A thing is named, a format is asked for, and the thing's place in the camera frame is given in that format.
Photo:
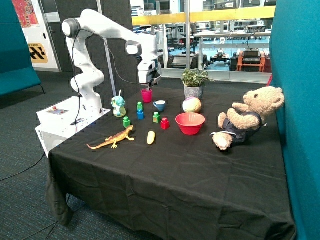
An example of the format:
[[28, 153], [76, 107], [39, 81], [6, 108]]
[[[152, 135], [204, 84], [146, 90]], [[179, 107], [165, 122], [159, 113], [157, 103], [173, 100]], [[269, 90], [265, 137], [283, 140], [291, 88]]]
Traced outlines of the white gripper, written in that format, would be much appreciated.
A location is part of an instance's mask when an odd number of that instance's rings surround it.
[[162, 66], [158, 60], [142, 60], [138, 64], [137, 70], [139, 83], [147, 86], [147, 91], [162, 79]]

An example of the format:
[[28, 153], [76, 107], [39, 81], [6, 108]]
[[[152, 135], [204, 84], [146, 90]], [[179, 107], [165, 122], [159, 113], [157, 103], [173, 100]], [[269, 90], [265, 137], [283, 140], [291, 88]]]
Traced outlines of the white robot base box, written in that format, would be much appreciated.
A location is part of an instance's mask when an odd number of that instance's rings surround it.
[[111, 110], [89, 106], [84, 98], [72, 96], [46, 109], [38, 111], [40, 125], [35, 128], [45, 155], [82, 131]]

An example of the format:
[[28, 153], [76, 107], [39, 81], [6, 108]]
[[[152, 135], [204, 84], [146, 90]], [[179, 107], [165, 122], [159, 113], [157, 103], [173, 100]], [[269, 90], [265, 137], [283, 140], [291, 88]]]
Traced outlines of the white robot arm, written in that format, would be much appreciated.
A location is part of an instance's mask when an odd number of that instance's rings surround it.
[[93, 35], [105, 39], [122, 39], [129, 56], [142, 58], [137, 67], [140, 84], [152, 86], [161, 80], [162, 66], [158, 58], [157, 38], [153, 33], [134, 33], [92, 9], [83, 10], [78, 18], [64, 20], [62, 31], [73, 64], [82, 71], [71, 79], [71, 86], [82, 96], [85, 110], [89, 114], [103, 112], [101, 97], [94, 91], [94, 87], [105, 79], [103, 72], [94, 66], [86, 46], [86, 39]]

